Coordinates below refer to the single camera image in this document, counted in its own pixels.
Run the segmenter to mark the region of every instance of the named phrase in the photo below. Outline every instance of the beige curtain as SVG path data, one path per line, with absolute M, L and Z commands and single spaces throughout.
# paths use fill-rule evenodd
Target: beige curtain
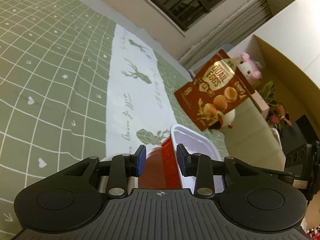
M 186 69 L 225 43 L 237 45 L 272 17 L 267 0 L 249 0 L 179 60 Z

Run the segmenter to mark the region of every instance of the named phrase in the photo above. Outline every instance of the green checkered tablecloth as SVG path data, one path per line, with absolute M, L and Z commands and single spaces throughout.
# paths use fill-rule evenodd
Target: green checkered tablecloth
M 115 27 L 79 0 L 0 0 L 1 240 L 21 229 L 13 202 L 24 187 L 81 159 L 106 156 Z M 186 79 L 156 57 L 177 122 L 200 132 L 173 94 Z M 220 132 L 202 134 L 227 155 Z

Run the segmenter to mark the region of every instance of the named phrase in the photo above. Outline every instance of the white plastic container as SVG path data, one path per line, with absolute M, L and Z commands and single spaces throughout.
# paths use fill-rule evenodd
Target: white plastic container
M 172 146 L 174 149 L 174 154 L 177 160 L 177 145 L 182 143 L 186 150 L 190 153 L 201 153 L 210 156 L 212 160 L 223 161 L 223 158 L 220 157 L 217 148 L 214 144 L 208 140 L 206 137 L 202 136 L 190 130 L 189 128 L 175 124 L 171 126 L 170 129 Z M 181 174 L 180 168 L 178 167 L 180 182 L 182 188 L 190 188 L 193 193 L 195 188 L 196 177 L 184 177 Z M 224 190 L 222 183 L 222 176 L 213 176 L 214 177 L 214 187 L 215 193 L 222 192 Z

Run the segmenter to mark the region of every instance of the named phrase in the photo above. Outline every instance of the white heart print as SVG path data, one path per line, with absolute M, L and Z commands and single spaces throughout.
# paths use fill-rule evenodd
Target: white heart print
M 44 168 L 45 166 L 47 166 L 47 164 L 45 163 L 45 161 L 41 158 L 38 159 L 39 161 L 39 168 Z
M 28 105 L 33 105 L 35 101 L 33 100 L 32 97 L 28 97 Z

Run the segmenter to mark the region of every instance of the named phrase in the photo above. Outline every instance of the plush toy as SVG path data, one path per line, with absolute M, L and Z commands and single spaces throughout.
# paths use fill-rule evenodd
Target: plush toy
M 237 66 L 242 72 L 242 74 L 246 77 L 249 84 L 253 88 L 258 87 L 262 78 L 262 74 L 259 71 L 259 68 L 261 68 L 261 64 L 257 61 L 250 59 L 249 54 L 244 52 L 238 59 Z

